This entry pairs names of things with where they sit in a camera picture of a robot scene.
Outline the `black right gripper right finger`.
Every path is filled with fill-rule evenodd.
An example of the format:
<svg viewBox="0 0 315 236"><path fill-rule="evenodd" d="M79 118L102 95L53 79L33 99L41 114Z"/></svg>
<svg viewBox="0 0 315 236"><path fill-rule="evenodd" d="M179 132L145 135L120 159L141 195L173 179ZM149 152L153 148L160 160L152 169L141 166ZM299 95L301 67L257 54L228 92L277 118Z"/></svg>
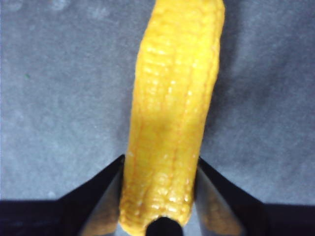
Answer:
<svg viewBox="0 0 315 236"><path fill-rule="evenodd" d="M196 209L204 236L313 236L315 207L267 204L199 158Z"/></svg>

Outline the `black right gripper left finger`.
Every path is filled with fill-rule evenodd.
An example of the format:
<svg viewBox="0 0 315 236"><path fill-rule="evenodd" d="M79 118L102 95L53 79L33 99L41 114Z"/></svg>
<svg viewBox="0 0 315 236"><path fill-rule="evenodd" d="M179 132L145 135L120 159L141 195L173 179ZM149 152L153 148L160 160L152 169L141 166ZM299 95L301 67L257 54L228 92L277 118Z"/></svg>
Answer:
<svg viewBox="0 0 315 236"><path fill-rule="evenodd" d="M112 236L119 218L124 155L56 200L2 200L2 236Z"/></svg>

